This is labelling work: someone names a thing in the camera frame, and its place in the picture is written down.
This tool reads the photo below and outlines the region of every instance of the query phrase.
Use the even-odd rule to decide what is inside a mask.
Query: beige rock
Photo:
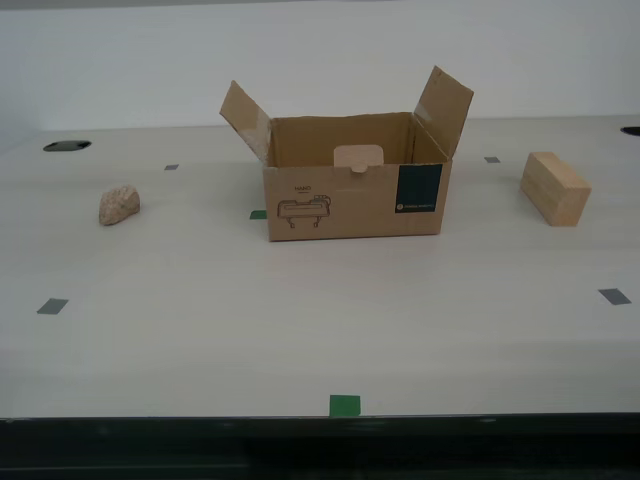
[[[114,188],[102,194],[99,220],[101,225],[113,225],[140,211],[140,195],[131,185]]]

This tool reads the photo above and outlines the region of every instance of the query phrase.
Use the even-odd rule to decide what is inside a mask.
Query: open cardboard box
[[[472,97],[435,67],[413,113],[271,119],[235,82],[220,113],[263,163],[271,241],[429,235]]]

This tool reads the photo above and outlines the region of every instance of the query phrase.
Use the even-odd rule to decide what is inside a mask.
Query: gray tape marker
[[[69,300],[63,300],[61,298],[50,298],[47,300],[47,303],[38,310],[38,313],[41,315],[57,315],[68,301]]]
[[[598,290],[604,298],[609,300],[611,305],[627,305],[631,303],[624,293],[617,288],[608,288],[605,290]]]

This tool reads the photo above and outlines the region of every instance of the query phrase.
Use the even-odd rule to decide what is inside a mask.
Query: rectangular wooden block
[[[532,152],[524,167],[522,191],[554,227],[574,227],[591,185],[551,152]]]

